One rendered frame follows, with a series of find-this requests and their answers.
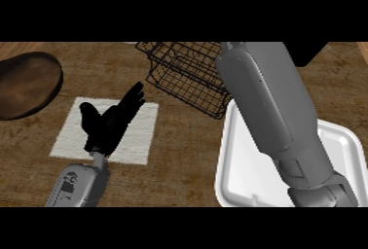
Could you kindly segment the white placemat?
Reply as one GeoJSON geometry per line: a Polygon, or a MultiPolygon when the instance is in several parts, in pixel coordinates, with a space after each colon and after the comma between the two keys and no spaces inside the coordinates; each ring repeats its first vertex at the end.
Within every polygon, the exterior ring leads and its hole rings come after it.
{"type": "MultiPolygon", "coordinates": [[[[116,99],[77,97],[71,111],[61,128],[61,132],[51,150],[49,156],[71,160],[92,160],[83,149],[86,133],[82,130],[82,117],[79,106],[83,102],[95,105],[99,113],[119,103],[116,99]]],[[[147,165],[150,147],[154,136],[156,121],[160,105],[148,102],[142,105],[129,125],[122,143],[110,157],[111,162],[147,165]]]]}

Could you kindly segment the brown wooden bowl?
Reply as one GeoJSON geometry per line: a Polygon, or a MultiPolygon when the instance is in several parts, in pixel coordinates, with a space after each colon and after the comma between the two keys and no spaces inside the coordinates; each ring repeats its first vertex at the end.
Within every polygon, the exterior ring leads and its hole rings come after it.
{"type": "Polygon", "coordinates": [[[46,52],[23,53],[0,61],[0,121],[36,114],[64,84],[62,64],[46,52]]]}

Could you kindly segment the white tray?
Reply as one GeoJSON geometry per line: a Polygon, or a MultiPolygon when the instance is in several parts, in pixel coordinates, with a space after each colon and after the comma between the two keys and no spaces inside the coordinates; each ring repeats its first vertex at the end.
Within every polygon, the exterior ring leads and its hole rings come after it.
{"type": "MultiPolygon", "coordinates": [[[[360,206],[368,207],[368,167],[358,136],[323,120],[318,134],[334,170],[349,181],[360,206]]],[[[224,207],[293,207],[289,185],[272,159],[258,150],[234,101],[227,111],[215,191],[224,207]]]]}

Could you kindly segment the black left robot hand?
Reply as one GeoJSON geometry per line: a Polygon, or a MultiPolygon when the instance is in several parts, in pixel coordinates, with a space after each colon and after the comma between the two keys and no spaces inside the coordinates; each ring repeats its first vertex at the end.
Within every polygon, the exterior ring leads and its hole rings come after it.
{"type": "Polygon", "coordinates": [[[98,152],[105,157],[113,155],[144,103],[144,84],[138,82],[119,104],[113,105],[104,114],[99,114],[89,102],[80,104],[80,126],[88,134],[83,148],[89,153],[98,152]]]}

